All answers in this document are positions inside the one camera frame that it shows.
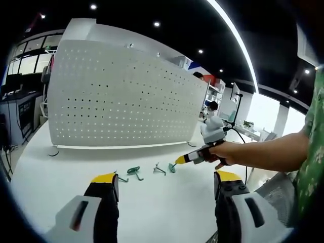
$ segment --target human arm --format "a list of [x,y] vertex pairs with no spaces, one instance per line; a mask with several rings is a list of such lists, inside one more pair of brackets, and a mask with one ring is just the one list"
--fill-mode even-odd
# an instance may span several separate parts
[[298,170],[307,158],[308,141],[308,136],[301,131],[262,143],[224,142],[210,148],[210,153],[225,158],[229,165],[289,172]]

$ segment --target led light strip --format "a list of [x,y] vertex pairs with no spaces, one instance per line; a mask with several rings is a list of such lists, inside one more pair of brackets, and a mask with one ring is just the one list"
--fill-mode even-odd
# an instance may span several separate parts
[[258,94],[259,93],[258,83],[257,83],[257,78],[256,78],[255,73],[254,73],[253,65],[252,65],[250,56],[248,54],[247,48],[245,47],[241,36],[239,35],[237,29],[235,28],[235,25],[232,23],[232,21],[230,20],[230,18],[228,17],[228,15],[225,13],[225,11],[222,9],[222,7],[215,0],[206,0],[206,1],[209,2],[209,4],[222,17],[222,19],[225,21],[225,23],[227,24],[227,26],[230,28],[230,30],[232,31],[233,35],[235,36],[235,38],[236,38],[239,46],[242,49],[242,52],[243,52],[243,54],[245,56],[245,59],[248,62],[248,66],[250,68],[251,76],[252,76],[253,83],[254,83],[254,87],[255,87],[255,92]]

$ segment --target computer monitor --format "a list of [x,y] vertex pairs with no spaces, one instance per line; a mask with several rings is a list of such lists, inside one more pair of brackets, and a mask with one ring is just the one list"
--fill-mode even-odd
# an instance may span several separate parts
[[236,83],[234,83],[230,100],[233,101],[235,104],[238,104],[238,99],[239,99],[238,95],[239,95],[239,88],[236,85]]

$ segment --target green patterned sleeve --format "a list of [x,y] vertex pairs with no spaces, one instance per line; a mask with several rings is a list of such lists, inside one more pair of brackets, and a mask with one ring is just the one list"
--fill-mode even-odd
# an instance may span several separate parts
[[302,129],[302,132],[307,135],[308,137],[310,137],[311,135],[311,130],[313,127],[313,121],[314,121],[314,114],[315,114],[315,107],[316,107],[316,103],[317,103],[317,85],[316,85],[316,79],[315,79],[315,83],[314,83],[314,92],[313,92],[313,98],[312,98],[312,103],[309,107],[309,110],[306,114],[305,117],[305,125]]

